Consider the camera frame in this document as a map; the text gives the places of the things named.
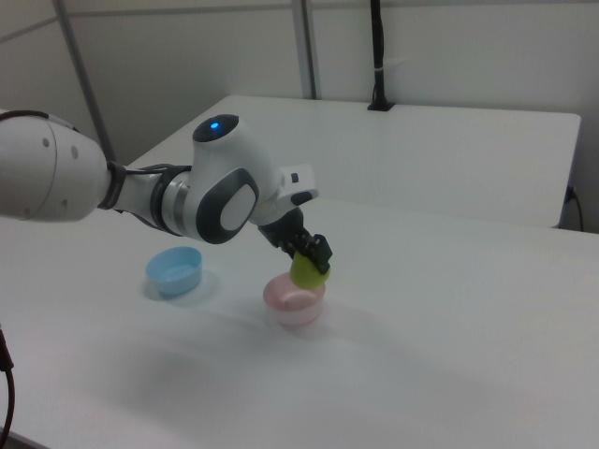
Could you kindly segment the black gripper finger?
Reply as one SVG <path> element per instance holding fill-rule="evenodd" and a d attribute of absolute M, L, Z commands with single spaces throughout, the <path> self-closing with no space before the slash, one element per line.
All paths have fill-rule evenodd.
<path fill-rule="evenodd" d="M 310 252 L 310 237 L 308 235 L 290 236 L 283 242 L 283 251 L 291 258 L 293 258 L 296 253 L 308 257 Z"/>
<path fill-rule="evenodd" d="M 304 244 L 304 255 L 314 265 L 320 274 L 330 270 L 330 259 L 333 252 L 328 240 L 320 234 L 309 235 Z"/>

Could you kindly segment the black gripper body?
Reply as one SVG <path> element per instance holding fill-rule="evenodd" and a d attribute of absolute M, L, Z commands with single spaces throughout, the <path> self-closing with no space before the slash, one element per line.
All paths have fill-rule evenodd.
<path fill-rule="evenodd" d="M 290 210 L 283 217 L 271 224 L 260 225 L 258 231 L 273 247 L 279 248 L 282 251 L 283 242 L 290 236 L 309 236 L 309 232 L 304 227 L 304 215 L 300 208 Z"/>

